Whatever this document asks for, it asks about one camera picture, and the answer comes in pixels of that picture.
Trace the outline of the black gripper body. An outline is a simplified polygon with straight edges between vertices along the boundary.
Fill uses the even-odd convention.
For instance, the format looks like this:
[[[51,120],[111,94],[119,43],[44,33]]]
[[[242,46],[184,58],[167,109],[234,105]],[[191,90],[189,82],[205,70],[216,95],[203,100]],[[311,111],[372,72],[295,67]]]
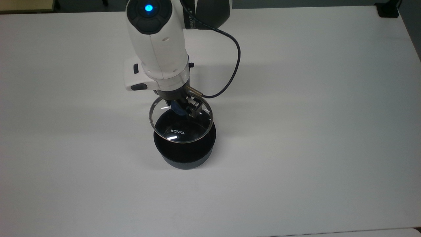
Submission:
[[[162,99],[167,101],[177,101],[179,104],[186,104],[188,103],[187,97],[190,97],[186,86],[190,86],[190,81],[187,81],[182,87],[178,88],[177,90],[173,91],[162,91],[162,90],[155,90],[155,93],[162,97]]]

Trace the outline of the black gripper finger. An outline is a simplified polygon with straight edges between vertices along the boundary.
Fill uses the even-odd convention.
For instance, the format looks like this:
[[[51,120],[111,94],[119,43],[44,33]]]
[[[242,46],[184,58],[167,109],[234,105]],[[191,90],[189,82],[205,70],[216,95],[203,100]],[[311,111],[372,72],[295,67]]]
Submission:
[[[193,96],[187,96],[187,106],[186,106],[186,112],[187,114],[192,117],[196,118],[202,111],[203,102]]]

